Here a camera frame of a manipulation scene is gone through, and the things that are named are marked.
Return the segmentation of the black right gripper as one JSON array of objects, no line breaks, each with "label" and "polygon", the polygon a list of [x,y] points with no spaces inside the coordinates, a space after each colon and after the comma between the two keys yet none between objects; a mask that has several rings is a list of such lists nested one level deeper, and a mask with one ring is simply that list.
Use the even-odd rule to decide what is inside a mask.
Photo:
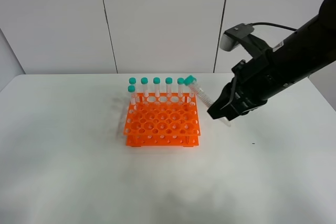
[{"label": "black right gripper", "polygon": [[234,78],[207,110],[212,119],[229,121],[248,114],[282,91],[282,55],[268,52],[256,59],[240,61],[232,68]]}]

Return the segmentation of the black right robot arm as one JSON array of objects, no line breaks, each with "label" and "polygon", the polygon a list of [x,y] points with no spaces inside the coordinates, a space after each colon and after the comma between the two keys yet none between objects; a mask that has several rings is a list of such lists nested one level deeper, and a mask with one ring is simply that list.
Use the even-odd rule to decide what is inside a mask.
[{"label": "black right robot arm", "polygon": [[254,24],[238,24],[222,35],[220,48],[242,46],[252,57],[232,67],[233,79],[208,108],[213,119],[229,121],[265,105],[269,98],[335,61],[335,0],[324,0],[319,13],[270,47],[254,36]]}]

